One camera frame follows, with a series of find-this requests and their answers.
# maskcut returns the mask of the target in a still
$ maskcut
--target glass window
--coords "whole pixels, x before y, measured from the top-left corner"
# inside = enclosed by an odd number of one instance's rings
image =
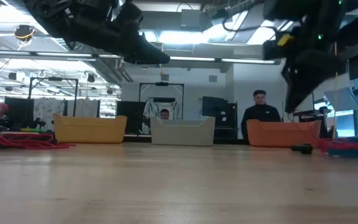
[[[331,110],[329,114],[327,114],[327,125],[330,126],[334,121],[330,122],[334,118],[334,108],[329,102],[325,103],[316,103],[314,104],[314,108],[316,110],[320,109],[320,107],[326,106]],[[336,112],[336,129],[338,132],[338,137],[353,137],[355,136],[355,128],[354,128],[354,112],[352,110],[349,111],[338,111]]]

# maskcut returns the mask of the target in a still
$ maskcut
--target red rope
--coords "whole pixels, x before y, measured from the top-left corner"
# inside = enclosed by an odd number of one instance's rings
[[[0,146],[22,149],[68,149],[72,144],[53,144],[52,134],[3,134]]]

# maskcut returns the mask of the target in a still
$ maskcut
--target white bin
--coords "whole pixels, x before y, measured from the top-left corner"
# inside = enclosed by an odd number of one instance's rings
[[[161,120],[150,118],[152,143],[177,146],[212,146],[215,117],[205,120]]]

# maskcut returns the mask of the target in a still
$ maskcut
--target man in black jacket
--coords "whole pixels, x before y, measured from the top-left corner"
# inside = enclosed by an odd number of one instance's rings
[[[262,122],[281,122],[280,114],[273,106],[266,105],[266,91],[256,90],[254,92],[255,105],[246,109],[241,122],[241,132],[244,141],[249,144],[247,121],[250,119],[257,119]]]

